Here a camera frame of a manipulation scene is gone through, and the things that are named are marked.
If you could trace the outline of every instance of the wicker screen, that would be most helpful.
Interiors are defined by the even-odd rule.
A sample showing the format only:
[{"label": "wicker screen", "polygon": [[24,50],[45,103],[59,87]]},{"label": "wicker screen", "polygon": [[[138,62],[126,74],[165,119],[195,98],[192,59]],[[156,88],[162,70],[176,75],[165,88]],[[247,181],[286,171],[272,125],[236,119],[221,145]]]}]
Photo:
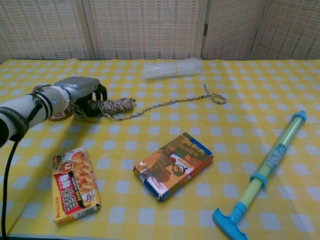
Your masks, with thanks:
[{"label": "wicker screen", "polygon": [[245,60],[265,0],[212,0],[208,4],[203,59]]},{"label": "wicker screen", "polygon": [[90,0],[102,59],[199,57],[207,0]]},{"label": "wicker screen", "polygon": [[319,59],[320,2],[273,0],[255,59]]},{"label": "wicker screen", "polygon": [[0,0],[0,62],[88,59],[75,1]]}]

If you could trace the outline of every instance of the green tube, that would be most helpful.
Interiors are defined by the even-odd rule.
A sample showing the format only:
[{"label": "green tube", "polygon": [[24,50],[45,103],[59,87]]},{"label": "green tube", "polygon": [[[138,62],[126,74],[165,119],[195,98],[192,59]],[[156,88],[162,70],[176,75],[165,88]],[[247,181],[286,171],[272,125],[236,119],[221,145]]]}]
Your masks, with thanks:
[{"label": "green tube", "polygon": [[291,121],[287,124],[287,126],[282,131],[281,135],[277,138],[272,148],[264,157],[263,162],[256,169],[255,173],[251,176],[252,181],[245,193],[243,194],[243,196],[239,200],[239,202],[243,203],[246,207],[250,205],[250,203],[258,193],[259,189],[264,184],[264,182],[256,176],[259,175],[262,178],[264,177],[265,179],[271,176],[274,169],[280,163],[285,152],[287,151],[289,143],[295,136],[296,132],[299,130],[300,126],[305,122],[306,117],[304,116],[304,111],[301,111],[300,114],[296,113],[295,115],[293,115]]}]

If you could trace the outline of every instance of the tablecloth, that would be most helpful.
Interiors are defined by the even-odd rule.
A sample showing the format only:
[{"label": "tablecloth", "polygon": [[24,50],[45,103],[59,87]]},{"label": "tablecloth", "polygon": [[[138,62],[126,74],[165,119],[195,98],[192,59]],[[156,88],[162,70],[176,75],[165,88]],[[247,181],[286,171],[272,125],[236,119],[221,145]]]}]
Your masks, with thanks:
[{"label": "tablecloth", "polygon": [[[201,95],[203,84],[227,98],[224,105],[208,98],[175,103],[125,121],[71,117],[36,125],[20,142],[9,173],[9,234],[226,239],[213,211],[233,209],[292,114],[306,110],[306,123],[239,226],[255,240],[319,239],[320,60],[204,60],[200,75],[141,80],[146,62],[156,60],[9,60],[0,66],[0,102],[69,76],[99,79],[110,99],[136,98],[134,112]],[[183,132],[214,152],[213,164],[159,203],[134,176],[134,164]],[[12,145],[0,149],[1,181]],[[51,157],[80,146],[91,157],[101,209],[59,227],[53,222]]]}]

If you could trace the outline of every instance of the braided rope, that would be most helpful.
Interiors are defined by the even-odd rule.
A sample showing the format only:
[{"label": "braided rope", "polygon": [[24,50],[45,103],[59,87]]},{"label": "braided rope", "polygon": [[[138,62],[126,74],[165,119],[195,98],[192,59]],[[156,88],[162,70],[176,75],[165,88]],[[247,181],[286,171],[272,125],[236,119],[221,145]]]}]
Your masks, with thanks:
[{"label": "braided rope", "polygon": [[[188,102],[188,101],[194,101],[194,100],[200,100],[200,99],[206,99],[210,98],[212,102],[216,104],[225,104],[227,102],[226,98],[223,96],[209,92],[207,86],[204,84],[203,85],[204,90],[206,91],[206,94],[200,95],[200,96],[194,96],[194,97],[188,97],[184,99],[176,99],[176,100],[171,100],[171,101],[165,101],[163,103],[159,103],[156,105],[153,105],[151,107],[147,107],[144,110],[134,113],[130,116],[122,116],[122,117],[117,117],[114,116],[114,114],[118,113],[123,113],[126,111],[130,111],[134,109],[134,102],[136,99],[134,98],[121,98],[119,100],[107,100],[107,101],[94,101],[94,100],[89,100],[88,104],[93,110],[100,110],[101,114],[98,114],[97,116],[104,116],[107,118],[115,119],[115,120],[127,120],[127,119],[133,119],[136,117],[141,116],[147,111],[150,111],[155,108],[159,108],[162,106],[166,105],[171,105],[175,103],[181,103],[181,102]],[[69,112],[73,113],[76,117],[78,118],[87,118],[88,116],[86,113],[76,104],[71,104],[68,108]]]}]

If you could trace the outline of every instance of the curry box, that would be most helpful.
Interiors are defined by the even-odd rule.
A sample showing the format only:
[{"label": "curry box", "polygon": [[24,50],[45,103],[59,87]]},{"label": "curry box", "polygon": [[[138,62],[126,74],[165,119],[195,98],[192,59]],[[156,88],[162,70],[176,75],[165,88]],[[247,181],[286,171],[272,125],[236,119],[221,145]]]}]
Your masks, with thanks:
[{"label": "curry box", "polygon": [[213,160],[213,153],[183,133],[134,166],[155,198],[163,202]]},{"label": "curry box", "polygon": [[84,147],[52,158],[54,222],[62,225],[97,211],[100,199]]}]

